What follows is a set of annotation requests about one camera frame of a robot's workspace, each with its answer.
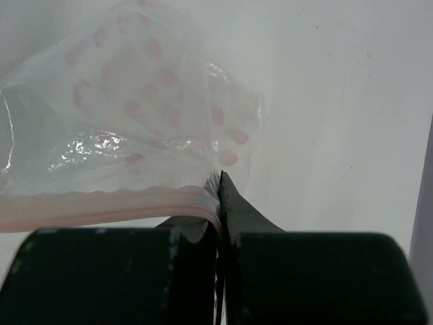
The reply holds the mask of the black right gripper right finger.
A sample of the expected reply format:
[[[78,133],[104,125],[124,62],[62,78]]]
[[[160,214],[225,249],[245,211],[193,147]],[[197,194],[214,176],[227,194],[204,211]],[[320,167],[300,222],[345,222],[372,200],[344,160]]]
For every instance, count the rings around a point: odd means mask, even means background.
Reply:
[[[289,232],[221,173],[228,324],[427,324],[397,242],[375,232]]]

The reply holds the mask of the clear pink zip top bag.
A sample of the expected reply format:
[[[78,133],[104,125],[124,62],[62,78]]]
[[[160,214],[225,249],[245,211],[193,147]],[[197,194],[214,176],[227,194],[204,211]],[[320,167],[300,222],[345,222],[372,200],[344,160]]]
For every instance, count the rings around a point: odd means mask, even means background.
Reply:
[[[247,182],[265,108],[185,12],[113,5],[1,79],[1,231],[183,215],[220,230],[219,172]]]

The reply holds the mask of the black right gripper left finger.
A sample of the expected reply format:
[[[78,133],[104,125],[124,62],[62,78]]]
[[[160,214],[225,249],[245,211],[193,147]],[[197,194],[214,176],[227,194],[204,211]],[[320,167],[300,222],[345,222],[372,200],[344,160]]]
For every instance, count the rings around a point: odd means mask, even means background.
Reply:
[[[1,323],[218,324],[216,264],[216,230],[199,217],[40,229],[6,274]]]

